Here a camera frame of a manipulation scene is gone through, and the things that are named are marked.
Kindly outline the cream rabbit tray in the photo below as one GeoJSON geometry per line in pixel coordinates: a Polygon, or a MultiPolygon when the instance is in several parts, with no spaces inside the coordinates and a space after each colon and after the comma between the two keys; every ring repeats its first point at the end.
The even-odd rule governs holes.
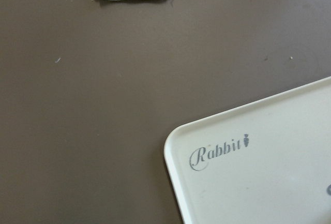
{"type": "Polygon", "coordinates": [[[184,223],[330,223],[330,78],[174,129],[184,223]]]}

